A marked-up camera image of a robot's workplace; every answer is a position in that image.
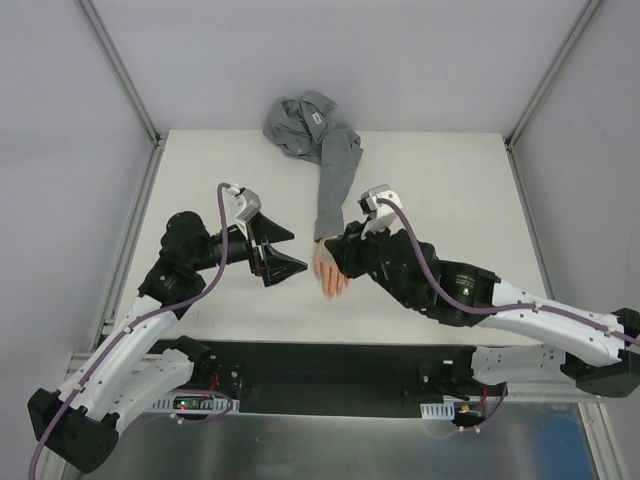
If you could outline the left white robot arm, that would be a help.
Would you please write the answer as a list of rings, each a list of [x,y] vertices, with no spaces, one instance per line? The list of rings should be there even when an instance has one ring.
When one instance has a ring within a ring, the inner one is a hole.
[[[148,272],[126,320],[113,330],[76,373],[55,391],[38,389],[27,409],[38,441],[29,478],[44,449],[83,473],[101,466],[125,430],[156,400],[174,389],[203,391],[213,378],[210,350],[183,336],[144,371],[133,368],[212,286],[201,271],[222,273],[247,262],[265,286],[281,283],[307,265],[274,249],[294,233],[260,212],[212,235],[191,211],[172,216],[161,238],[159,258]]]

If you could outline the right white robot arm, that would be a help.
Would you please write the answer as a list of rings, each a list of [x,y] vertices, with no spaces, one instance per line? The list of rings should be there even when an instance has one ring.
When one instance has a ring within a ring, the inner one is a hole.
[[[359,222],[325,248],[349,279],[368,276],[404,308],[451,327],[503,330],[526,346],[466,347],[445,370],[461,394],[507,382],[571,381],[581,391],[624,398],[639,387],[638,312],[598,314],[522,290],[491,271],[440,260],[400,229],[365,233]]]

